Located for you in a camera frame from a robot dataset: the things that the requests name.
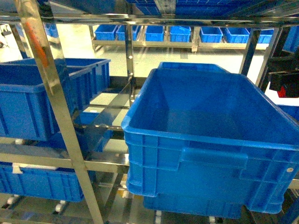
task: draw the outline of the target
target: metal pipe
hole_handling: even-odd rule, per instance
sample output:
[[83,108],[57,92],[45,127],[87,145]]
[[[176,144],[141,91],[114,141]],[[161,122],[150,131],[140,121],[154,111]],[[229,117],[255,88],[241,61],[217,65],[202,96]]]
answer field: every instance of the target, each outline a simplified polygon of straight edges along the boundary
[[43,23],[55,25],[50,3],[47,0],[14,0],[21,17],[25,33],[36,59],[45,89],[47,91],[55,118],[64,139],[71,162],[77,174],[86,203],[95,224],[103,224],[93,187],[85,166],[76,132],[70,113],[74,112],[73,105],[64,95],[64,86],[71,85],[66,68],[59,37],[56,42],[55,54],[51,51]]
[[[0,21],[20,22],[16,13],[0,13]],[[208,17],[178,15],[128,15],[128,14],[55,14],[55,23],[66,24],[116,24],[116,25],[172,25],[172,26],[218,26],[244,28],[273,28],[299,25],[298,17]]]
[[132,26],[125,26],[125,43],[126,43],[126,59],[127,59],[127,76],[128,82],[130,83],[130,95],[129,103],[130,106],[133,104],[135,99],[135,75],[134,75],[134,60],[133,60],[133,36],[132,36]]
[[9,26],[14,35],[15,42],[18,45],[22,58],[25,59],[31,57],[31,53],[26,43],[26,38],[23,34],[21,26],[19,24],[10,24]]
[[243,60],[239,71],[240,74],[243,74],[245,76],[248,75],[248,71],[252,62],[254,52],[256,50],[256,45],[258,43],[260,34],[261,34],[261,30],[251,29],[249,40],[246,45],[246,50],[244,52]]

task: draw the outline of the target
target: blue plastic crate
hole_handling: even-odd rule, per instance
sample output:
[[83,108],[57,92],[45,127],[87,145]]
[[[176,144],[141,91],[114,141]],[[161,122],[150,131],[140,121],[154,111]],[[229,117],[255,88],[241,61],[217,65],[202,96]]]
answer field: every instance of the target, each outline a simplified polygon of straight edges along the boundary
[[[137,36],[138,36],[140,28],[141,28],[141,26],[133,26],[132,27],[133,41],[135,41],[137,39]],[[126,39],[125,38],[125,27],[124,26],[120,26],[118,28],[118,30],[116,31],[116,34],[118,36],[118,40],[119,41],[124,41]]]
[[226,71],[225,69],[221,68],[216,64],[203,64],[203,63],[161,62],[158,68],[229,73],[228,71]]
[[116,25],[99,25],[94,33],[99,41],[114,41],[117,29]]
[[[84,81],[92,70],[69,70],[74,72],[62,80],[62,86],[72,112],[77,101],[89,104],[88,86]],[[59,128],[37,66],[2,64],[0,73],[4,74],[0,76],[0,136],[50,139]]]
[[223,28],[223,34],[228,43],[247,43],[249,32],[246,28]]
[[202,27],[200,29],[201,42],[220,43],[223,33],[219,27]]
[[146,41],[163,41],[164,27],[163,26],[148,26],[145,32]]
[[285,113],[299,121],[299,106],[278,105]]
[[175,26],[170,27],[171,42],[189,42],[191,36],[191,27]]
[[299,26],[292,27],[285,41],[284,50],[295,52],[299,46]]
[[147,209],[176,213],[223,218],[240,218],[241,205],[204,200],[200,197],[158,194],[156,197],[144,197],[143,205]]
[[[21,171],[23,174],[13,174],[11,163],[0,162],[1,193],[68,202],[80,202],[84,198],[73,169],[21,168]],[[89,171],[89,176],[93,181],[95,172]]]
[[222,16],[231,10],[223,6],[176,6],[176,15]]
[[257,43],[270,43],[274,29],[262,30]]
[[136,7],[145,15],[160,15],[155,3],[136,4]]
[[[89,95],[90,99],[92,99],[109,87],[109,62],[111,62],[110,59],[66,58],[65,62],[70,73],[74,70],[78,71],[81,69],[92,70],[92,72],[88,72],[86,73],[86,75],[76,80],[76,88],[79,88],[77,90],[77,93]],[[36,65],[36,61],[33,58],[29,58],[24,60],[5,62],[1,64]],[[88,104],[82,106],[79,105],[80,110]]]
[[121,126],[137,195],[278,213],[299,170],[299,126],[239,74],[152,70]]

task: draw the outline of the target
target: horizontal metal bar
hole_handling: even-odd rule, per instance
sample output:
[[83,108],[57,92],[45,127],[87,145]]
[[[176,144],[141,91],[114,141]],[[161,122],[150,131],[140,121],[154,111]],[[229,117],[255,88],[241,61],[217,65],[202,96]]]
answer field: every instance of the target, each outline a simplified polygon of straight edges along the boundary
[[0,222],[18,224],[93,224],[92,219],[0,209]]
[[[246,43],[199,43],[200,49],[237,49],[243,50],[246,49]],[[256,50],[266,50],[269,46],[267,43],[258,43],[256,45]]]
[[[298,17],[193,17],[174,15],[128,15],[128,14],[56,14],[56,23],[69,24],[128,24],[128,25],[172,25],[172,26],[218,26],[218,27],[287,27],[299,25]],[[0,13],[0,21],[20,22],[17,13]]]
[[[140,89],[146,77],[135,77],[136,88]],[[123,88],[128,84],[128,77],[125,76],[110,76],[110,88]]]
[[92,153],[85,161],[87,170],[126,174],[129,169],[128,154]]
[[[124,41],[97,41],[92,40],[94,45],[100,46],[125,46]],[[166,42],[166,41],[133,41],[134,47],[150,48],[192,48],[191,42]]]

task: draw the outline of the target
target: crate rim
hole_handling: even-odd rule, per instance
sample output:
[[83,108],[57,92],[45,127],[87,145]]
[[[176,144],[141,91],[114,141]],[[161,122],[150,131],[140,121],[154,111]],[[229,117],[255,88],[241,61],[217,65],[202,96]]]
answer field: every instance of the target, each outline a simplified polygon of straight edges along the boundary
[[[180,139],[180,140],[191,140],[191,141],[200,141],[205,143],[214,143],[217,140],[217,144],[225,144],[231,146],[242,146],[242,147],[256,147],[256,148],[273,148],[273,149],[280,149],[280,150],[290,150],[290,151],[299,151],[299,145],[290,145],[290,144],[281,144],[281,143],[271,143],[271,142],[260,142],[260,141],[251,141],[251,140],[236,140],[236,139],[227,139],[227,138],[216,138],[216,137],[209,137],[209,136],[198,136],[198,135],[191,135],[191,134],[180,134],[180,133],[169,133],[169,132],[162,132],[162,131],[153,131],[153,130],[146,130],[141,128],[133,128],[130,127],[131,116],[137,110],[141,99],[144,96],[145,89],[150,84],[150,80],[152,79],[153,75],[155,74],[156,70],[169,70],[169,69],[153,69],[148,78],[146,79],[142,89],[140,90],[139,94],[137,95],[134,104],[131,106],[130,110],[128,111],[127,115],[124,117],[121,127],[127,133],[134,133],[134,134],[142,134],[142,135],[149,135],[149,136],[156,136],[156,137],[164,137],[169,139]],[[228,75],[227,73],[218,73],[218,75]],[[299,125],[292,120],[286,113],[283,112],[276,104],[274,104],[263,92],[258,89],[250,80],[248,80],[245,76],[235,73],[230,73],[230,75],[239,76],[242,79],[245,79],[249,82],[258,92],[258,94],[262,95],[266,98],[268,103],[270,103],[275,109],[281,111],[281,116],[286,119],[289,125],[297,128],[299,130]]]

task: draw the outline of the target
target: blue storage bin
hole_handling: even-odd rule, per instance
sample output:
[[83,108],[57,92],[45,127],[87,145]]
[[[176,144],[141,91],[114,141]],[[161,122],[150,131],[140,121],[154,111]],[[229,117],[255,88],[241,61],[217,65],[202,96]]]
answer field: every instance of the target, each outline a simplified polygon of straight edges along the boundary
[[242,208],[239,204],[168,194],[158,194],[156,197],[145,196],[143,205],[153,210],[223,218],[240,218]]
[[[94,98],[100,92],[103,92],[110,85],[109,77],[109,62],[110,59],[93,59],[93,58],[66,58],[66,65],[69,69],[69,73],[81,69],[91,69],[92,72],[87,73],[88,76],[82,76],[85,80],[82,80],[81,86],[86,88],[90,99]],[[16,65],[36,65],[34,58],[4,62],[1,64],[16,64]]]
[[[139,30],[140,30],[141,26],[133,26],[132,27],[132,35],[133,35],[133,41],[135,41],[137,39],[137,36],[138,36],[138,33],[139,33]],[[125,38],[125,27],[124,26],[120,26],[118,28],[118,30],[116,31],[116,34],[118,36],[118,40],[119,41],[124,41],[126,40]]]
[[[62,80],[62,86],[72,112],[77,102],[82,107],[89,104],[85,80],[92,70],[69,70],[75,72],[67,77],[70,80]],[[0,73],[0,136],[49,140],[59,128],[37,66],[2,64]]]
[[223,33],[219,27],[202,27],[200,29],[201,42],[220,43]]
[[148,26],[145,32],[146,41],[163,41],[164,27],[163,26]]
[[278,213],[299,170],[299,126],[239,74],[152,70],[121,126],[137,195]]
[[[21,168],[21,171],[23,174],[13,174],[11,163],[0,162],[1,193],[68,202],[80,202],[84,198],[73,169]],[[94,181],[95,172],[89,171],[89,177]]]
[[195,71],[212,71],[212,72],[226,72],[216,64],[203,64],[203,63],[179,63],[179,62],[161,62],[159,69],[179,69],[179,70],[195,70]]
[[270,43],[274,29],[262,30],[257,43]]
[[295,52],[299,46],[299,26],[292,27],[285,41],[284,50]]
[[228,43],[247,43],[249,32],[246,28],[223,28]]
[[299,121],[299,106],[278,105],[280,109]]
[[99,25],[94,33],[99,41],[114,41],[117,29],[116,25]]
[[145,15],[160,15],[160,11],[155,3],[136,4],[136,7]]
[[189,42],[191,36],[191,27],[175,26],[170,27],[171,42]]

